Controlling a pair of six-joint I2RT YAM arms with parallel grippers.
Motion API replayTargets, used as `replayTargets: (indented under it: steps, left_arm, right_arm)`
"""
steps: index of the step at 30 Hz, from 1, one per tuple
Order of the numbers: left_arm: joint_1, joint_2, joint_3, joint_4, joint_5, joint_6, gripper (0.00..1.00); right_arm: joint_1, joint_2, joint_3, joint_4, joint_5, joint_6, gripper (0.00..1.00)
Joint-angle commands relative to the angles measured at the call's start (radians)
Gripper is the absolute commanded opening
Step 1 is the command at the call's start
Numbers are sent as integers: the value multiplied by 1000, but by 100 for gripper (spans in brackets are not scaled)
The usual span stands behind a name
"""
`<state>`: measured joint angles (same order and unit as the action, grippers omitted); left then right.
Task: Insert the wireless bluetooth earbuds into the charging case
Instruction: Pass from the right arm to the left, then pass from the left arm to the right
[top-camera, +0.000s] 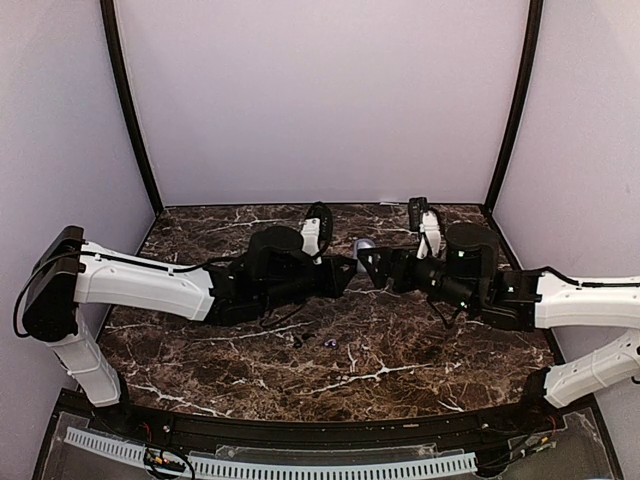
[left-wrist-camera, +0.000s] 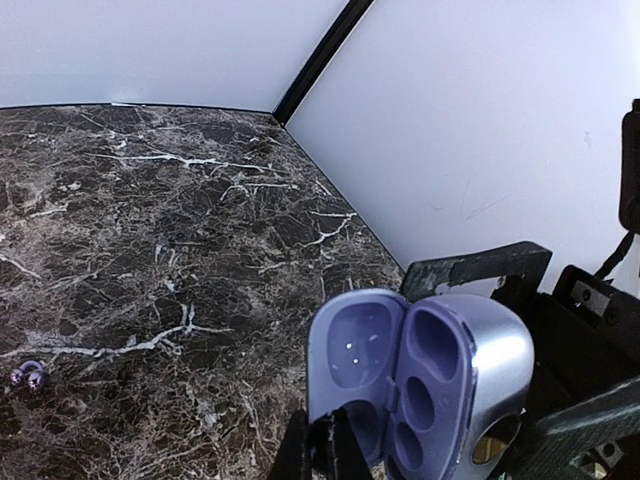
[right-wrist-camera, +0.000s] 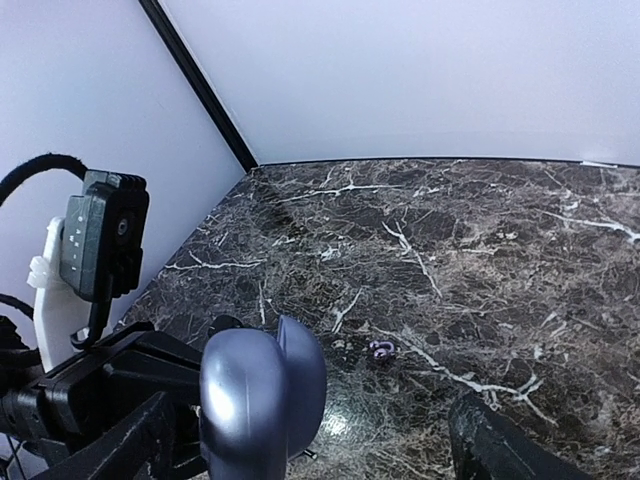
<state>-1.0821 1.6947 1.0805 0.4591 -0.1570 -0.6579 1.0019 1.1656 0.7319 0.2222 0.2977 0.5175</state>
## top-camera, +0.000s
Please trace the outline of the purple earbud charging case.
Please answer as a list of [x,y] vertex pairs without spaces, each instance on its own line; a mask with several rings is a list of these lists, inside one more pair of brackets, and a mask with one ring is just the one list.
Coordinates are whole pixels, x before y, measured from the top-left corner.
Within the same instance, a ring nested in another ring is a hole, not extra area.
[[359,253],[361,250],[371,249],[371,248],[375,248],[375,247],[376,247],[376,244],[375,244],[375,242],[374,242],[373,240],[371,240],[371,239],[368,239],[368,238],[360,238],[360,239],[357,239],[357,240],[354,242],[354,247],[353,247],[353,257],[354,257],[355,259],[357,259],[357,258],[358,258],[358,253]]

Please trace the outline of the black wireless earbud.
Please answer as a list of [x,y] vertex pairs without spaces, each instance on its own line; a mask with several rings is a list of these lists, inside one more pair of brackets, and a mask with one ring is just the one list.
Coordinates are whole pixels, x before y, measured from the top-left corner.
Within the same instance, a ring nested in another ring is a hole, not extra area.
[[293,347],[295,349],[302,348],[308,341],[310,341],[314,337],[315,337],[314,334],[311,334],[308,332],[303,333],[300,336],[295,336],[293,341]]

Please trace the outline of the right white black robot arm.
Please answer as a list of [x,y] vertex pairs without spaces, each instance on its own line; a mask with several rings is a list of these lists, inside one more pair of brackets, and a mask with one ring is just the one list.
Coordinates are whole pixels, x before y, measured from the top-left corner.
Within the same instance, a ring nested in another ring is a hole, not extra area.
[[531,332],[566,326],[612,326],[624,334],[573,361],[527,377],[510,424],[534,432],[560,409],[622,380],[639,380],[639,283],[633,278],[573,279],[546,266],[498,268],[497,234],[473,223],[457,223],[444,235],[439,258],[426,240],[417,250],[360,248],[357,258],[374,285],[397,294],[420,291],[494,329]]

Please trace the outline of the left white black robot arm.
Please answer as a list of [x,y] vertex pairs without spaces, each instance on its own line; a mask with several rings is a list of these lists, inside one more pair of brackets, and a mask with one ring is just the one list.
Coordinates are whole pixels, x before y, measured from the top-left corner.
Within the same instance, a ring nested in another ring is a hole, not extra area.
[[141,427],[124,381],[81,318],[82,304],[110,304],[230,327],[311,298],[335,299],[357,262],[312,246],[313,235],[275,226],[253,234],[245,253],[193,266],[125,255],[62,230],[36,262],[13,309],[14,333],[46,344],[120,436]]

